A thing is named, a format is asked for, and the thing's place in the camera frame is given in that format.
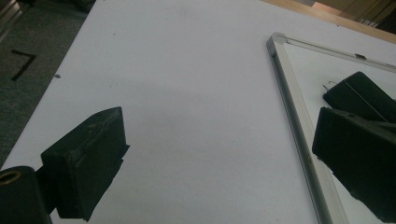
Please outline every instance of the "white board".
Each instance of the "white board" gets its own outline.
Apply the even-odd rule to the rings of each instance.
[[[320,188],[318,194],[322,193],[314,193],[314,198],[319,197],[317,208],[324,207],[333,223],[382,223],[361,201],[354,199],[326,165],[317,159],[312,153],[312,143],[319,110],[323,106],[330,107],[322,98],[326,92],[324,86],[330,88],[361,71],[395,98],[396,67],[373,60],[359,60],[353,53],[326,49],[282,34],[275,34],[268,47],[273,59],[277,57],[280,60],[276,59],[274,66],[280,66],[276,68],[276,75],[284,98],[289,98],[285,103],[290,111],[292,128],[300,132],[296,138],[304,138],[306,142],[299,146],[301,155],[313,161],[313,165],[306,164],[305,168],[314,169],[313,175],[318,177],[318,182],[310,183],[313,188]]]

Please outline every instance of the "black object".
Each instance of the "black object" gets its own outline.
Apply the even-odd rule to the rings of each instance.
[[[396,222],[396,124],[322,107],[313,152],[379,219]]]
[[[0,172],[0,223],[47,224],[55,207],[60,217],[89,220],[128,147],[120,107],[90,116],[41,154],[35,173],[29,167]],[[40,220],[23,221],[36,214]]]
[[[323,95],[323,99],[334,109],[364,119],[396,122],[396,103],[362,72],[338,83]]]

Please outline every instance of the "white table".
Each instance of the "white table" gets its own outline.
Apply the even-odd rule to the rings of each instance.
[[[317,223],[266,40],[396,47],[257,0],[97,0],[4,168],[120,105],[130,150],[90,223]],[[85,223],[57,218],[54,223]]]

